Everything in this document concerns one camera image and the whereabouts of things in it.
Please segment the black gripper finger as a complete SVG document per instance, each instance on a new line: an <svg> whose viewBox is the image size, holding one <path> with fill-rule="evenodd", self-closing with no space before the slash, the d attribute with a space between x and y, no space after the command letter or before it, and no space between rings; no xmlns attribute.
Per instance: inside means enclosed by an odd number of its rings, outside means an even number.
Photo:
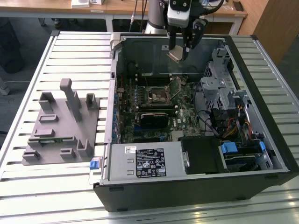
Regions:
<svg viewBox="0 0 299 224"><path fill-rule="evenodd" d="M176 30L175 26L168 26L168 36L169 36L169 50L172 50L176 46Z"/></svg>
<svg viewBox="0 0 299 224"><path fill-rule="evenodd" d="M186 28L182 29L183 35L183 54L182 61L184 61L191 49L194 49L203 37L205 28L208 25L206 19L195 19L189 22Z"/></svg>

